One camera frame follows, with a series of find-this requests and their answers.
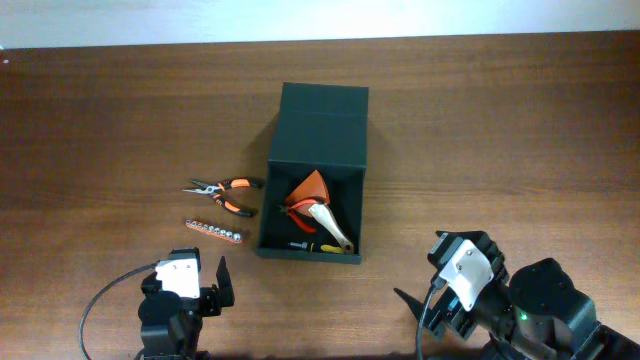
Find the orange socket bit rail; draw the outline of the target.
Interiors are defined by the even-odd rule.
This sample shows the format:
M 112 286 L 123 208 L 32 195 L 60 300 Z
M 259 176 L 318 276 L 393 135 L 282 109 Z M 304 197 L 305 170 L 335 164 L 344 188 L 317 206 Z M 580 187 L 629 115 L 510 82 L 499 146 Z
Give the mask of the orange socket bit rail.
M 186 219 L 185 226 L 205 235 L 223 239 L 231 243 L 239 244 L 243 242 L 243 235 L 239 232 L 223 229 L 197 220 Z

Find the yellow black stubby screwdriver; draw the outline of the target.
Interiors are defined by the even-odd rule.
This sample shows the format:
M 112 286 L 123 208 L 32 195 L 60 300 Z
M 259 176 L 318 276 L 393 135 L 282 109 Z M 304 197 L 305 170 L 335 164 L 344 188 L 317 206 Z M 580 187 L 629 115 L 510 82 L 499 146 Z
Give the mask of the yellow black stubby screwdriver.
M 336 247 L 327 244 L 316 245 L 315 243 L 308 242 L 288 242 L 287 246 L 292 249 L 307 251 L 307 252 L 321 252 L 331 254 L 343 254 L 344 250 L 341 247 Z

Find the orange black long-nose pliers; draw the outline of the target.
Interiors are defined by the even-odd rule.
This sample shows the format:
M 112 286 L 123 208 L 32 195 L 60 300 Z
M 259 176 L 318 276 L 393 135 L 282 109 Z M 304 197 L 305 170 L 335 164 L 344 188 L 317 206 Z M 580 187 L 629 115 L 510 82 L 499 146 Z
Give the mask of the orange black long-nose pliers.
M 229 195 L 229 192 L 245 188 L 262 189 L 265 184 L 264 180 L 256 177 L 236 177 L 214 183 L 190 179 L 189 182 L 195 185 L 195 188 L 183 189 L 183 192 L 209 196 L 226 211 L 247 218 L 255 216 L 257 210 L 235 203 L 234 198 Z

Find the small red cutting pliers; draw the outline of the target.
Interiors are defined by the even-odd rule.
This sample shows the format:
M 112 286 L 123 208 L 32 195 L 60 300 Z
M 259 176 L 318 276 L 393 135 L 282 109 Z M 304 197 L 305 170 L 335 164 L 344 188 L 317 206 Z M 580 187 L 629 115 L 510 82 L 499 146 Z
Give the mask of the small red cutting pliers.
M 280 205 L 279 210 L 293 220 L 299 229 L 305 233 L 314 234 L 317 229 L 303 220 L 303 217 L 312 218 L 310 213 L 312 205 L 323 205 L 323 202 L 317 198 L 305 198 L 292 205 Z

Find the orange scraper wooden handle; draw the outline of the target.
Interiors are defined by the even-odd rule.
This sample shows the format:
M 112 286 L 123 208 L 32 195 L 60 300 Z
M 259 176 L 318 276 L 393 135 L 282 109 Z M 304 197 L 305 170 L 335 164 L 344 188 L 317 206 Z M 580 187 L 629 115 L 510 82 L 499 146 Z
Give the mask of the orange scraper wooden handle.
M 329 207 L 330 196 L 324 178 L 318 170 L 314 170 L 300 185 L 298 185 L 286 198 L 283 205 L 292 205 L 305 198 L 317 198 L 323 205 L 312 205 L 310 213 L 316 223 L 327 230 L 337 242 L 336 247 L 344 250 L 343 254 L 353 255 L 355 245 L 340 228 L 332 210 Z

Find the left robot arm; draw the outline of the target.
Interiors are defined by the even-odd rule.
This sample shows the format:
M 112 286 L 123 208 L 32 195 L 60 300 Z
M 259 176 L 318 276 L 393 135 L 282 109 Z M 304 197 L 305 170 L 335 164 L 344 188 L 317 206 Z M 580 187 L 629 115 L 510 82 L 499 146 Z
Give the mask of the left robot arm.
M 201 258 L 196 247 L 174 249 L 152 266 L 141 283 L 138 308 L 144 359 L 207 359 L 198 349 L 203 319 L 216 317 L 235 303 L 226 259 L 216 270 L 217 282 L 200 285 Z

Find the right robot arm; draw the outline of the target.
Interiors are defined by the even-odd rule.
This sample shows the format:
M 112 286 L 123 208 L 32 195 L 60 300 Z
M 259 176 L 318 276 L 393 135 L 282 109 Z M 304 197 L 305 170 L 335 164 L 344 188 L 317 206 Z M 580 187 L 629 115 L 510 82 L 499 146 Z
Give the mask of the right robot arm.
M 489 342 L 477 359 L 638 359 L 639 345 L 601 323 L 594 301 L 553 258 L 510 274 L 504 253 L 484 231 L 440 231 L 427 260 L 435 267 L 424 300 L 402 290 L 418 335 Z

